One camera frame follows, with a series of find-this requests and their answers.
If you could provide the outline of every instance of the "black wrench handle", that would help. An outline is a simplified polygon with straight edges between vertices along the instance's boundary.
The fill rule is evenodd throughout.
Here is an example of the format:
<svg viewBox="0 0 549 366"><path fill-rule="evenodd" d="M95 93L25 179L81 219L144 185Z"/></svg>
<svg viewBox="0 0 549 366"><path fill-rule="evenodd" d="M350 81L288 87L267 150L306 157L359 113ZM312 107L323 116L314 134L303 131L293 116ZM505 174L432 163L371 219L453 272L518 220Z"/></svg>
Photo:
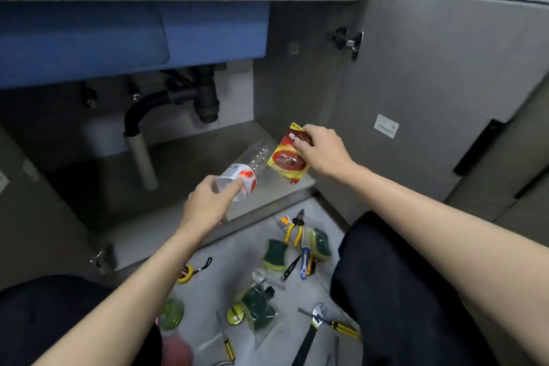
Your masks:
<svg viewBox="0 0 549 366"><path fill-rule="evenodd" d="M317 328L315 325L311 323L307 335L303 339L303 343L301 343L301 347L298 350L298 354L295 355L292 366L303 366L305 364L305 360L309 354L309 349L311 349L312 341L315 339L316 330Z"/></svg>

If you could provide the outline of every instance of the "left hand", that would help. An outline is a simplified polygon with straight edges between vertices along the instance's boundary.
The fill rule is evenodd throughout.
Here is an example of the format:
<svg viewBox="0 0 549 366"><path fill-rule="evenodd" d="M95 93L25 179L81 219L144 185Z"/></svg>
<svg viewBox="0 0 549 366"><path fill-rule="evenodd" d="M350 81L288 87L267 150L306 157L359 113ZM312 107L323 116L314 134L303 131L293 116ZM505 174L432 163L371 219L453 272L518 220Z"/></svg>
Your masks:
<svg viewBox="0 0 549 366"><path fill-rule="evenodd" d="M185 203L180 228L200 229L204 234L216 227L227 212L233 198L243 185L242 178L231 182L220 193L214 192L215 175L208 175L198 184Z"/></svg>

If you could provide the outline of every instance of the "white pipe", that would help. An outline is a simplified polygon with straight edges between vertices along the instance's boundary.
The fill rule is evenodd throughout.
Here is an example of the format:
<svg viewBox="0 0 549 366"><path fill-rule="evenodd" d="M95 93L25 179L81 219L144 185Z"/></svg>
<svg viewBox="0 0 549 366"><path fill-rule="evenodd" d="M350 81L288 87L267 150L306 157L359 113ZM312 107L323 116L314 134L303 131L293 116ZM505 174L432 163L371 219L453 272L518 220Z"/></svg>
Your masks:
<svg viewBox="0 0 549 366"><path fill-rule="evenodd" d="M150 156L147 151L147 145L145 145L145 140L143 139L143 134L139 133L131 138L124 136L124 139L130 149L130 153L134 157L143 187L145 187L147 191L157 189L158 178L154 173L153 164L150 161Z"/></svg>

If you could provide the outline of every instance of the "green plastic bottle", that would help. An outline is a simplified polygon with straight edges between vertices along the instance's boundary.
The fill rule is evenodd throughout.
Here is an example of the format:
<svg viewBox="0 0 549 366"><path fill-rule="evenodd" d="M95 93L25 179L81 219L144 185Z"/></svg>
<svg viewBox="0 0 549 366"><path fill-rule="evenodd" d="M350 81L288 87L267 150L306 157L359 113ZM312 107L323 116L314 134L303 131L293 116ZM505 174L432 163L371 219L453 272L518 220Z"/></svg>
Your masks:
<svg viewBox="0 0 549 366"><path fill-rule="evenodd" d="M173 330L183 318L183 313L183 301L176 297L169 297L164 303L156 323L164 331Z"/></svg>

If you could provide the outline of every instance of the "black drain pipe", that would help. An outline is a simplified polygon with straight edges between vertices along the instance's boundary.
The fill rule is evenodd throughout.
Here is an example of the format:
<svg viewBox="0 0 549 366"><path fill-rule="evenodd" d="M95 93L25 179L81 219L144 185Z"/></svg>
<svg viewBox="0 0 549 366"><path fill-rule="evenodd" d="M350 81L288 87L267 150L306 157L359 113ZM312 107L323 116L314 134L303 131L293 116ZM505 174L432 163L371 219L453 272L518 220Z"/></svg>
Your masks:
<svg viewBox="0 0 549 366"><path fill-rule="evenodd" d="M195 76L194 83L175 70L163 71L183 86L149 94L130 107L124 115L124 138L134 157L143 186L148 191L158 188L158 178L139 129L139 123L143 117L155 107L168 104L180 105L194 100L194 109L201 121L213 123L218 119L219 100L215 91L214 66L200 65L192 67L190 71Z"/></svg>

